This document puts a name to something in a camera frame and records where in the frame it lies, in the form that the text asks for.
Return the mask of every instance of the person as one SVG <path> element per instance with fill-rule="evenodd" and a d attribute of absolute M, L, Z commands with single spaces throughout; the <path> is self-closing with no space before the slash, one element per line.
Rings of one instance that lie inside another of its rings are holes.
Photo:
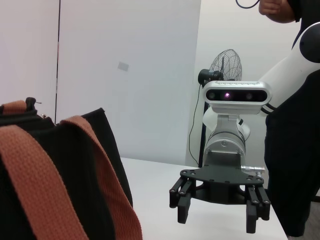
<path fill-rule="evenodd" d="M 294 45 L 305 29 L 320 22 L 320 0 L 260 0 L 259 12 L 277 23 L 301 20 Z M 304 234 L 311 201 L 320 188 L 319 93 L 316 71 L 266 119 L 267 193 L 285 233 L 292 237 Z"/>

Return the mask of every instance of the black fan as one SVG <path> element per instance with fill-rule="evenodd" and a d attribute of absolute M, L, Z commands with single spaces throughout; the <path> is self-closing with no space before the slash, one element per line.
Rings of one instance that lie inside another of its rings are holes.
<path fill-rule="evenodd" d="M 204 87 L 211 81 L 241 81 L 242 66 L 239 55 L 232 49 L 221 52 L 210 69 L 199 73 L 198 82 Z"/>

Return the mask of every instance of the orange strap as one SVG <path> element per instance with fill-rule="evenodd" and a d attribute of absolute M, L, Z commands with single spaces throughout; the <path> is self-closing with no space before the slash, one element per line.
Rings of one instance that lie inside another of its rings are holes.
<path fill-rule="evenodd" d="M 130 205 L 115 170 L 91 125 L 81 116 L 74 116 L 63 120 L 61 124 L 78 126 L 93 141 L 97 180 L 112 215 L 116 239 L 142 240 L 142 229 L 139 219 Z"/>
<path fill-rule="evenodd" d="M 3 115 L 23 114 L 27 110 L 26 102 L 19 100 L 3 104 Z"/>
<path fill-rule="evenodd" d="M 0 127 L 0 155 L 38 240 L 89 240 L 58 170 L 31 135 Z"/>

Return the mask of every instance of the human arm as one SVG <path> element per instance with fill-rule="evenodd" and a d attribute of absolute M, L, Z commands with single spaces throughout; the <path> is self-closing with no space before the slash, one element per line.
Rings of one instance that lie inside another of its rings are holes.
<path fill-rule="evenodd" d="M 288 0 L 260 0 L 259 12 L 277 23 L 291 23 L 296 20 Z"/>

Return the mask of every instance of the human hand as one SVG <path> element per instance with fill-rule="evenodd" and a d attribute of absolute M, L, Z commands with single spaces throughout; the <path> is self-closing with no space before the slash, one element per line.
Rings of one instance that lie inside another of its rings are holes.
<path fill-rule="evenodd" d="M 276 15 L 286 0 L 260 0 L 259 12 L 262 15 Z"/>

